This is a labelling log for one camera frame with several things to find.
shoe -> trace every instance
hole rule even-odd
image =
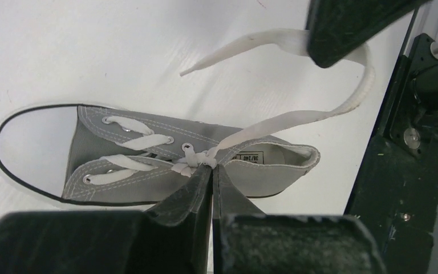
[[[0,169],[61,203],[132,206],[163,200],[201,163],[224,165],[243,194],[264,197],[285,190],[320,159],[312,146],[273,136],[216,149],[240,131],[98,106],[35,107],[1,124]]]

black metal bracket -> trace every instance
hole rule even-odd
[[[438,122],[438,104],[416,83],[438,68],[433,42],[419,35],[399,57],[345,210],[372,232],[389,273],[426,273],[435,243],[438,128],[421,122]]]
[[[12,213],[0,221],[0,273],[385,273],[349,216],[264,214],[223,166],[201,166],[145,212]]]

shoe tongue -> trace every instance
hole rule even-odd
[[[287,53],[307,57],[308,37],[309,31],[293,29],[274,29],[244,35],[206,56],[191,68],[183,71],[180,75],[184,76],[193,71],[205,69],[235,55],[266,44],[276,44],[281,50]],[[290,111],[266,119],[223,139],[217,148],[211,150],[209,155],[214,157],[219,150],[236,146],[245,141],[258,139],[302,124],[313,123],[329,117],[345,114],[357,108],[371,90],[375,80],[374,68],[371,65],[370,49],[367,44],[364,44],[345,59],[363,65],[365,70],[362,80],[360,80],[353,94],[340,106],[331,111]]]
[[[94,135],[83,122],[78,119],[76,124],[75,135],[71,142],[70,153],[68,156],[68,167],[66,180],[82,164],[108,155],[140,155],[144,151],[130,150],[129,148],[120,147],[113,142]]]

bolt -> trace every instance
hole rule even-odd
[[[420,147],[420,135],[415,128],[408,128],[404,131],[404,143],[412,150]]]
[[[435,50],[433,50],[434,54],[438,54],[438,48],[436,48]]]

knot in shoelace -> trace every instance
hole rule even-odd
[[[190,177],[196,172],[197,167],[200,164],[215,168],[217,165],[216,159],[210,155],[209,151],[203,151],[196,153],[194,147],[191,144],[183,144],[182,149],[185,152],[185,157],[177,161],[172,167],[172,170],[178,172],[184,176]]]

